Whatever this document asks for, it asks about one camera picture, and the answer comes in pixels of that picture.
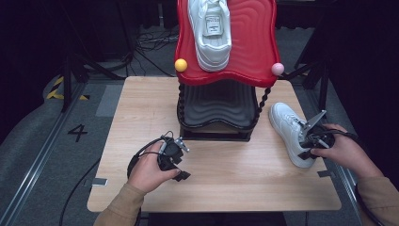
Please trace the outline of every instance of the forearm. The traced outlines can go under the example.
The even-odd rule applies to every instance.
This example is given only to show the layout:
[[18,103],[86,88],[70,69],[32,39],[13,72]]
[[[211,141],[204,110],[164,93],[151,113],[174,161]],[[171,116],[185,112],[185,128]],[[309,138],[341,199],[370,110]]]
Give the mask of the forearm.
[[[387,177],[360,178],[358,191],[365,206],[385,225],[399,223],[399,193]],[[374,225],[362,213],[363,225]]]
[[125,184],[120,193],[97,217],[94,225],[134,225],[145,194],[145,192]]

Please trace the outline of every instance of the yellow ball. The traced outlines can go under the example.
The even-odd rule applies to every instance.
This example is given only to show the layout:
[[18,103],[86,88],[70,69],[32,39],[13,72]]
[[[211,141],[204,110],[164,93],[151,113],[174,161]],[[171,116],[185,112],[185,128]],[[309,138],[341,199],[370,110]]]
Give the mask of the yellow ball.
[[187,69],[187,61],[179,58],[175,61],[175,69],[177,72],[182,73]]

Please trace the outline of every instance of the gray floor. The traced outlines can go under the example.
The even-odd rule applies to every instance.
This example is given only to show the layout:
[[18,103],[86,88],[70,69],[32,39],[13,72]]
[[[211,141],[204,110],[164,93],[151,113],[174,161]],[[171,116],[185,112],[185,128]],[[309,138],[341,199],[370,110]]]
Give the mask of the gray floor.
[[[277,30],[277,42],[281,61],[286,67],[286,72],[294,70],[294,64],[303,50],[311,29],[286,29]],[[151,59],[164,72],[174,74],[173,56],[175,43],[166,45],[160,50],[146,52],[146,57]],[[140,55],[127,68],[131,76],[165,76],[154,67],[147,59]],[[122,69],[115,73],[126,75]],[[49,81],[43,91],[47,95],[58,75]],[[295,93],[309,119],[318,113],[316,103],[318,89],[304,90],[301,86],[302,77],[292,80]],[[27,189],[25,199],[21,200],[21,208],[10,218],[14,225],[57,225],[63,206],[79,179],[101,157],[108,131],[120,96],[122,81],[112,81],[101,74],[93,74],[85,85],[75,84],[77,96],[89,95],[89,100],[76,100],[71,110],[60,114],[62,100],[46,99],[44,105],[25,117],[9,134],[0,147],[0,215],[4,216],[12,203],[18,188],[24,182],[25,175],[29,172],[38,155],[47,153],[45,165],[37,171],[37,177],[32,178],[31,189]],[[347,118],[340,100],[330,85],[327,97],[327,121],[337,122],[349,131],[355,132]],[[77,135],[70,135],[73,128],[84,125],[84,131],[76,142]],[[328,160],[325,160],[329,170],[334,172],[332,181],[337,189],[343,207],[339,211],[317,211],[309,213],[309,225],[360,225],[347,188],[343,183],[343,171]],[[88,174],[87,179],[95,176],[96,167]],[[98,213],[90,213],[87,201],[90,188],[78,186],[72,195],[65,211],[63,225],[91,225]],[[287,224],[305,225],[304,212],[285,212]],[[0,225],[11,225],[0,221]]]

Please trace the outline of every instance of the white sneaker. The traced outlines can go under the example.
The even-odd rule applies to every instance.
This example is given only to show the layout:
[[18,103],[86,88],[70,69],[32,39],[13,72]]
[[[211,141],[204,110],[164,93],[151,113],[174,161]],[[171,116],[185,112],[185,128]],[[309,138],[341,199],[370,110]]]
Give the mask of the white sneaker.
[[302,125],[306,122],[301,120],[296,113],[284,103],[276,103],[271,106],[269,111],[269,120],[275,130],[284,140],[287,152],[291,161],[301,168],[309,168],[313,165],[315,159],[302,159],[298,155],[309,151],[300,146],[300,142],[304,140],[304,135],[301,133]]
[[226,68],[231,50],[230,12],[226,0],[188,0],[199,66],[207,72]]

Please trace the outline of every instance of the human hand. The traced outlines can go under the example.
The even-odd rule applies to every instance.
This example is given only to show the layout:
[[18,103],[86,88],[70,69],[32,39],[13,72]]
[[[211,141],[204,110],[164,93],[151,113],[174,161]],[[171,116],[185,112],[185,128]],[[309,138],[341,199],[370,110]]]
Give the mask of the human hand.
[[154,191],[165,181],[179,175],[179,169],[161,171],[158,166],[157,158],[159,149],[163,142],[156,142],[148,147],[144,154],[133,167],[128,184],[146,193]]
[[[347,132],[339,124],[325,124],[327,129]],[[329,149],[312,149],[311,153],[326,157],[356,173],[359,178],[384,176],[367,153],[350,137],[334,134],[335,143]]]

